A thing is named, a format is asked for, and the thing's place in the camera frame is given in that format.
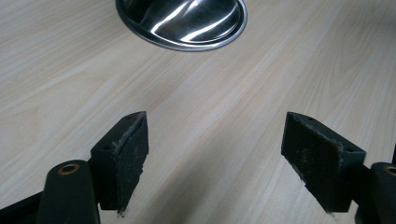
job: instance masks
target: light wood grain surface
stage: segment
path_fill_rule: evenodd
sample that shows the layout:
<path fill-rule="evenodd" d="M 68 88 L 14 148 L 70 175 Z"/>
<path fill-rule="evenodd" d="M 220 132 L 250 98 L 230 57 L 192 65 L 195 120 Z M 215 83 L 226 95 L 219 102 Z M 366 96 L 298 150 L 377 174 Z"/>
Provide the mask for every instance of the light wood grain surface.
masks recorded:
<path fill-rule="evenodd" d="M 246 0 L 247 28 L 206 52 L 161 49 L 113 0 L 0 2 L 0 207 L 87 160 L 123 116 L 148 112 L 150 153 L 125 217 L 103 223 L 354 223 L 326 214 L 280 155 L 287 111 L 390 161 L 394 0 Z"/>

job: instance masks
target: table surface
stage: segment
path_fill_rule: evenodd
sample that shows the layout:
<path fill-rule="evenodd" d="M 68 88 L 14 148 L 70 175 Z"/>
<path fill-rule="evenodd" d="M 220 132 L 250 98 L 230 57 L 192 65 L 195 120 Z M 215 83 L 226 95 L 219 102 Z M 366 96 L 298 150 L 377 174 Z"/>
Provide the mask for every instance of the table surface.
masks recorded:
<path fill-rule="evenodd" d="M 103 223 L 354 223 L 326 214 L 280 155 L 287 111 L 390 161 L 396 2 L 246 0 L 247 27 L 205 52 L 151 45 L 113 0 L 0 2 L 0 207 L 87 160 L 123 116 L 148 113 L 144 173 Z"/>

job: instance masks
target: stainless steel bowl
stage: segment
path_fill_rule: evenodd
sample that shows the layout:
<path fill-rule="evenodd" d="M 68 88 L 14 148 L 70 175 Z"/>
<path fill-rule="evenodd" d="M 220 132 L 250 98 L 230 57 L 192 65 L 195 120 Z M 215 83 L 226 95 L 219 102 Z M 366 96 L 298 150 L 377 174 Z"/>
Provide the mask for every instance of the stainless steel bowl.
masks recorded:
<path fill-rule="evenodd" d="M 216 49 L 235 40 L 248 14 L 243 0 L 116 0 L 125 24 L 167 49 Z"/>

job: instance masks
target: wooden table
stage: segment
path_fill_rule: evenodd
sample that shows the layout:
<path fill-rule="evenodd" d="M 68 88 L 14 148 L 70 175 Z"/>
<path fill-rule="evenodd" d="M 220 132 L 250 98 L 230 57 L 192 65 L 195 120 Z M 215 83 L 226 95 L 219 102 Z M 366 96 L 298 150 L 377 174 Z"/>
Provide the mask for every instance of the wooden table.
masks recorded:
<path fill-rule="evenodd" d="M 247 28 L 206 52 L 134 35 L 113 0 L 0 2 L 0 207 L 87 160 L 148 112 L 150 153 L 125 217 L 103 223 L 354 223 L 326 214 L 280 155 L 287 111 L 390 161 L 396 2 L 246 0 Z"/>

